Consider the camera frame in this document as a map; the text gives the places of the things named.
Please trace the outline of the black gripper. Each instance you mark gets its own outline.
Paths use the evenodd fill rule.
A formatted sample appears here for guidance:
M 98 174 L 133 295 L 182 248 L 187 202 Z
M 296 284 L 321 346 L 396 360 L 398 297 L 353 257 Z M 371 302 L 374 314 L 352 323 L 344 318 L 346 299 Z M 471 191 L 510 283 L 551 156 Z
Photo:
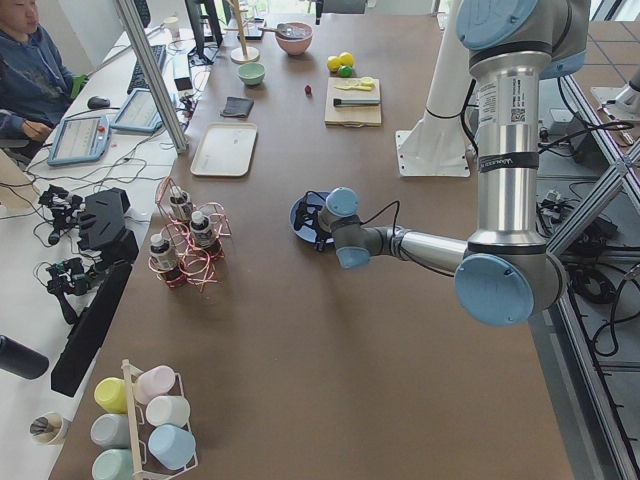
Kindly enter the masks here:
M 331 232 L 321 225 L 321 211 L 321 207 L 316 207 L 310 215 L 311 229 L 315 232 L 314 249 L 317 252 L 323 252 L 326 248 L 327 241 L 332 239 Z

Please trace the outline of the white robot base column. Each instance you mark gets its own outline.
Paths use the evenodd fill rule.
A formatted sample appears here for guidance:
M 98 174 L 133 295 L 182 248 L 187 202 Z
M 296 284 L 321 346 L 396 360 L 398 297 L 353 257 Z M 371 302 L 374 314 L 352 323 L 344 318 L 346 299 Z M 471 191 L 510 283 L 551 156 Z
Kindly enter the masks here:
M 454 1 L 440 45 L 423 117 L 396 132 L 399 173 L 405 177 L 467 177 L 467 137 L 461 125 L 471 85 L 469 54 L 456 33 L 461 3 Z

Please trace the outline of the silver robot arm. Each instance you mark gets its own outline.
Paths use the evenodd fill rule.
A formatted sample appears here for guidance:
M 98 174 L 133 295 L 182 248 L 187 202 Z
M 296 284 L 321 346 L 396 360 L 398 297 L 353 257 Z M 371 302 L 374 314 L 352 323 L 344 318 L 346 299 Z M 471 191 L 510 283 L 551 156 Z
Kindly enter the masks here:
M 369 227 L 346 187 L 321 205 L 300 204 L 294 228 L 310 228 L 318 247 L 332 242 L 345 269 L 390 255 L 448 272 L 459 303 L 488 325 L 547 309 L 566 276 L 536 230 L 539 83 L 581 68 L 589 9 L 586 1 L 465 1 L 451 18 L 478 87 L 478 226 L 469 239 Z

